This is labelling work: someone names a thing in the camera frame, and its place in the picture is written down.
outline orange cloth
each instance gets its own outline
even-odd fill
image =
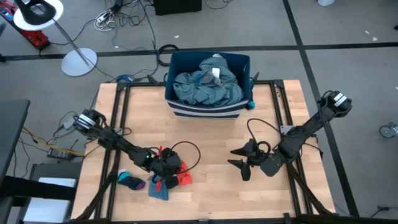
[[[181,161],[181,167],[178,168],[178,172],[183,172],[187,169],[188,169],[188,166],[184,163],[184,161]],[[177,179],[178,179],[179,185],[192,184],[192,177],[189,174],[189,171],[183,172],[182,174],[177,174]]]

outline white cable bundle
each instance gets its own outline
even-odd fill
[[[95,18],[94,27],[96,30],[103,32],[113,30],[116,27],[116,21],[114,20],[114,13],[110,9],[101,12]]]

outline laundry basket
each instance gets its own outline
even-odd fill
[[[238,85],[244,93],[243,99],[228,106],[192,106],[181,102],[173,89],[173,81],[183,72],[199,70],[199,64],[214,54],[226,59],[229,70],[236,75]],[[165,80],[165,99],[176,116],[185,118],[237,118],[250,99],[250,57],[241,54],[218,52],[177,52],[172,55],[170,70]]]

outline red device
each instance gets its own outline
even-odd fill
[[[14,23],[14,14],[17,7],[10,3],[8,0],[0,0],[0,15],[13,26],[13,28],[22,34],[37,50],[43,50],[46,46],[50,45],[49,38],[43,34],[41,30],[26,31],[18,28]]]

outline wheel caster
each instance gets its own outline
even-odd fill
[[[383,125],[379,128],[380,134],[385,138],[394,138],[398,135],[398,126],[393,122],[390,122],[388,125]]]

